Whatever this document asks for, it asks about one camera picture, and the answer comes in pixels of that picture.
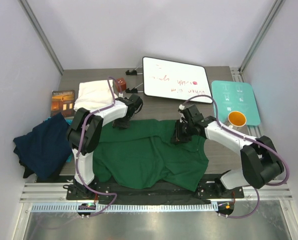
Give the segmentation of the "green t-shirt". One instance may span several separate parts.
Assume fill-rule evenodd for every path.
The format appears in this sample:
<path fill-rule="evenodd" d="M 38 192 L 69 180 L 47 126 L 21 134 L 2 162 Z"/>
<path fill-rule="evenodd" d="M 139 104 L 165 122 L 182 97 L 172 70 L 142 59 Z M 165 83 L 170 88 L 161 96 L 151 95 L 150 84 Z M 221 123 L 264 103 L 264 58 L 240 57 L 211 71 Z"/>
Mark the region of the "green t-shirt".
<path fill-rule="evenodd" d="M 187 143 L 173 144 L 175 120 L 132 120 L 127 129 L 107 124 L 93 152 L 93 173 L 100 182 L 114 178 L 132 189 L 166 182 L 195 191 L 207 170 L 205 139 L 193 136 Z"/>

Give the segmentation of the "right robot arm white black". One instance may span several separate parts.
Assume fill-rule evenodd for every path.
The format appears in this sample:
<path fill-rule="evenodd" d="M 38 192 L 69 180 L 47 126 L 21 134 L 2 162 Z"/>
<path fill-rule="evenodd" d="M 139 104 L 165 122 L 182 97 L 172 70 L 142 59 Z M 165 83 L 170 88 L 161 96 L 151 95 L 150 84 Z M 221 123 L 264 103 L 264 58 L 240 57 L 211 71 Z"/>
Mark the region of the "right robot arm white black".
<path fill-rule="evenodd" d="M 260 189 L 285 170 L 272 140 L 255 138 L 230 129 L 213 116 L 203 117 L 197 107 L 180 105 L 180 119 L 175 123 L 173 144 L 188 143 L 200 136 L 215 141 L 240 156 L 242 167 L 228 170 L 215 179 L 214 190 L 219 197 L 227 197 L 233 189 L 252 186 Z"/>

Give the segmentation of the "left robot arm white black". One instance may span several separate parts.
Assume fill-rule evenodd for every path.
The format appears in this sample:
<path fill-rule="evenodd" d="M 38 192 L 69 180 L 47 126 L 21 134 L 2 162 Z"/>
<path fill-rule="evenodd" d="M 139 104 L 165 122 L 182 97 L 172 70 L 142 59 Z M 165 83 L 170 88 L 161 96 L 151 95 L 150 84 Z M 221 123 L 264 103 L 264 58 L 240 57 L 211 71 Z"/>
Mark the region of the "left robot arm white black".
<path fill-rule="evenodd" d="M 66 137 L 75 158 L 73 185 L 78 194 L 88 200 L 95 195 L 93 152 L 97 148 L 102 128 L 112 123 L 113 127 L 127 129 L 130 120 L 142 110 L 143 100 L 132 94 L 118 97 L 104 107 L 87 110 L 79 108 L 68 128 Z"/>

